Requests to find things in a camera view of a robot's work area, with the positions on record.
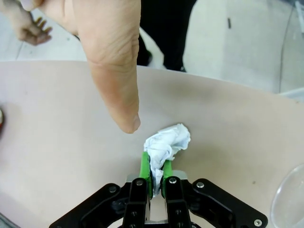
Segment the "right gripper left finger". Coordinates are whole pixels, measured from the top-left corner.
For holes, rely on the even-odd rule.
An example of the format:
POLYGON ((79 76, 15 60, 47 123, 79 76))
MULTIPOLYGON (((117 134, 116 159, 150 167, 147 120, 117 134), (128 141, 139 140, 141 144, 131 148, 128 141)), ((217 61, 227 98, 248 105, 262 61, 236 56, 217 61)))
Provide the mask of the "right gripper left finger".
POLYGON ((151 197, 150 157, 143 152, 138 177, 126 181, 122 187, 114 183, 104 185, 50 227, 107 228, 123 219, 123 228, 143 228, 151 197))

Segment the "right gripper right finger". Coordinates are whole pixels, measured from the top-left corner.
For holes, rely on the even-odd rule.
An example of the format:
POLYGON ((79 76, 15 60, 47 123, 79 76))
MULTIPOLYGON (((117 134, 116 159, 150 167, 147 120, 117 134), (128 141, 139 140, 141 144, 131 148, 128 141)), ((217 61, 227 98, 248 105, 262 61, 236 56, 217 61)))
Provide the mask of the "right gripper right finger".
POLYGON ((171 162, 163 167, 162 195, 170 228, 196 228, 194 214, 215 228, 265 228, 268 218, 207 179, 190 183, 173 174, 171 162))

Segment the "person's left hand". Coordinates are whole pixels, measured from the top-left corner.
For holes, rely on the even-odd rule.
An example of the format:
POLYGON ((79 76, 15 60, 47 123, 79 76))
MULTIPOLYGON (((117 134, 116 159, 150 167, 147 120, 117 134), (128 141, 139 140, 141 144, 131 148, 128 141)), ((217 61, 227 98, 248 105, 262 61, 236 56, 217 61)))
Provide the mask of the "person's left hand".
POLYGON ((138 0, 24 0, 77 35, 93 81, 108 111, 125 133, 140 126, 137 56, 141 2, 138 0))

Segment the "person's right hand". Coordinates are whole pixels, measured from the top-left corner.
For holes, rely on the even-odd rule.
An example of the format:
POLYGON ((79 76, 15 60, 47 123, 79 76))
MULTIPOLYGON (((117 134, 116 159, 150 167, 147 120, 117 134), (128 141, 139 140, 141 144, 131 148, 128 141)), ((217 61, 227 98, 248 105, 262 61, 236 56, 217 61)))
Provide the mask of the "person's right hand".
POLYGON ((19 26, 17 31, 17 38, 20 41, 27 42, 33 46, 37 46, 51 40, 50 35, 53 30, 52 27, 45 27, 47 21, 42 17, 32 20, 30 23, 19 26))

